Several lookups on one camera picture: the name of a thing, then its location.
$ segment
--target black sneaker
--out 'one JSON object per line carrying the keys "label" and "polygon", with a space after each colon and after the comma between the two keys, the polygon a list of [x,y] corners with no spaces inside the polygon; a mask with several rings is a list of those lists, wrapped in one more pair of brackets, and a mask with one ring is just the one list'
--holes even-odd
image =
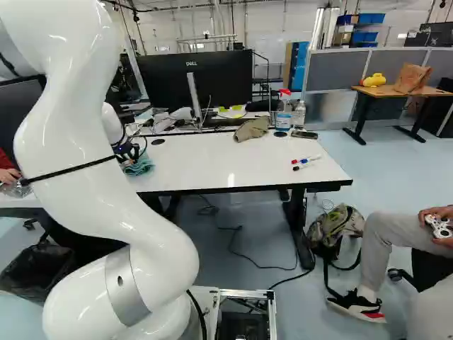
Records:
{"label": "black sneaker", "polygon": [[342,298],[328,297],[327,305],[335,310],[346,313],[358,319],[385,324],[385,315],[380,312],[382,301],[377,299],[372,303],[362,296],[357,296],[357,288],[350,290],[346,296]]}

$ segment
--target red sleeve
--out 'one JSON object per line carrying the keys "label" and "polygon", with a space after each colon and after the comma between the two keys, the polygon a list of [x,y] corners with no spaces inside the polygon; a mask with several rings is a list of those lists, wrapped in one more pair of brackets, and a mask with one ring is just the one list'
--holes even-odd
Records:
{"label": "red sleeve", "polygon": [[0,149],[0,169],[12,169],[12,168],[14,168],[14,165],[8,159],[5,152],[2,149]]}

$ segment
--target floor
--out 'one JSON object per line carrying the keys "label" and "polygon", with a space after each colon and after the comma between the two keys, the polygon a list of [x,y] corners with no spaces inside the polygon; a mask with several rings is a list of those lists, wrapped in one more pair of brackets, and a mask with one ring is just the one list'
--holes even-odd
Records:
{"label": "floor", "polygon": [[[320,143],[354,179],[351,187],[335,193],[309,196],[307,223],[322,213],[326,200],[336,205],[354,205],[364,215],[373,210],[416,214],[420,209],[452,203],[453,140],[428,138],[425,144],[390,128],[365,129],[366,147],[360,146],[341,130],[321,131]],[[258,269],[245,259],[227,251],[232,231],[217,227],[243,226],[234,248],[265,266],[294,265],[294,247],[276,192],[207,195],[220,208],[216,218],[200,216],[205,202],[188,196],[178,211],[178,225],[192,238],[200,253],[200,274],[196,284],[233,289],[266,289],[273,283],[301,273]],[[20,221],[0,219],[0,268],[3,268],[39,231],[27,232]],[[351,264],[357,243],[342,245],[340,264]],[[408,249],[395,249],[391,266],[409,269]],[[337,272],[331,269],[331,286],[345,292],[358,280],[358,270]],[[275,289],[279,339],[309,340],[386,340],[405,335],[405,305],[414,289],[406,283],[385,282],[380,297],[389,323],[385,326],[349,319],[330,311],[325,303],[322,265],[299,280]],[[40,326],[40,308],[10,295],[0,295],[0,339],[44,339]]]}

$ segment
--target hand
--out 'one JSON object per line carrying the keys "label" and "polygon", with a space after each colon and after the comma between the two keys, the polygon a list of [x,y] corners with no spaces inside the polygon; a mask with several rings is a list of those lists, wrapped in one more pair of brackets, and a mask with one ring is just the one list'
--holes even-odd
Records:
{"label": "hand", "polygon": [[0,182],[12,184],[21,177],[16,169],[0,169]]}
{"label": "hand", "polygon": [[439,218],[449,218],[453,220],[453,205],[449,205],[447,207],[434,207],[429,209],[421,210],[418,213],[418,219],[420,220],[420,224],[425,226],[425,216],[426,215],[436,215]]}
{"label": "hand", "polygon": [[432,242],[439,244],[440,246],[453,248],[453,237],[448,237],[447,239],[432,239]]}

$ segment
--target dell monitor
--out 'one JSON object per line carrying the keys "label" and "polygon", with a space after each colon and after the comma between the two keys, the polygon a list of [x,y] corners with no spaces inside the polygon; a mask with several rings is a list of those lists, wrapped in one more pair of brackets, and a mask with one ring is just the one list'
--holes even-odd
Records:
{"label": "dell monitor", "polygon": [[137,58],[149,100],[173,112],[193,106],[187,73],[193,73],[201,108],[252,100],[251,50],[148,55]]}

